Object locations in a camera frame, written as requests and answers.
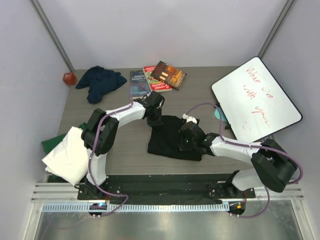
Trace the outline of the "red cover book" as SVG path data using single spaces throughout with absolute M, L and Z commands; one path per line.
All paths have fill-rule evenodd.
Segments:
M 151 73 L 155 68 L 155 66 L 144 66 L 142 68 L 144 76 L 150 86 L 150 89 L 158 93 L 171 91 L 171 86 L 151 76 Z

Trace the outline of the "black t shirt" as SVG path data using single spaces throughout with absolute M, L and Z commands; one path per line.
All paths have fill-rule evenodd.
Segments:
M 178 160 L 201 161 L 202 155 L 196 150 L 180 150 L 179 131 L 185 120 L 173 115 L 163 115 L 162 125 L 152 128 L 147 153 Z

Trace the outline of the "dark cover paperback book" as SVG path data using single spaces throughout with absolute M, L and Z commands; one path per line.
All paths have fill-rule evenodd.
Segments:
M 173 67 L 172 65 L 160 61 L 155 66 L 155 69 L 152 71 L 151 76 L 171 86 L 173 89 L 179 90 L 185 82 L 188 74 Z

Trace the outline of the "white dry-erase board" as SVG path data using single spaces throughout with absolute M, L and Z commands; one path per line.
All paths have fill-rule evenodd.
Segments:
M 303 119 L 303 115 L 255 56 L 211 86 L 237 140 L 255 142 Z

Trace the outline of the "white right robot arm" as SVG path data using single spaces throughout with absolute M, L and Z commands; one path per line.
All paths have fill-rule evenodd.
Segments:
M 244 143 L 216 133 L 206 134 L 192 121 L 179 130 L 179 148 L 183 152 L 195 150 L 200 155 L 227 157 L 251 165 L 252 169 L 235 171 L 227 180 L 225 190 L 233 198 L 256 187 L 281 193 L 298 169 L 298 164 L 274 140 Z

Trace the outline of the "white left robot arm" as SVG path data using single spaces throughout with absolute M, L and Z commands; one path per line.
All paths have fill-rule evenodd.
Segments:
M 81 134 L 89 155 L 85 185 L 93 198 L 100 200 L 107 194 L 107 188 L 103 184 L 107 179 L 106 159 L 114 145 L 118 129 L 143 119 L 146 119 L 150 127 L 161 126 L 164 102 L 165 98 L 160 93 L 152 91 L 123 107 L 113 110 L 97 108 L 93 111 Z

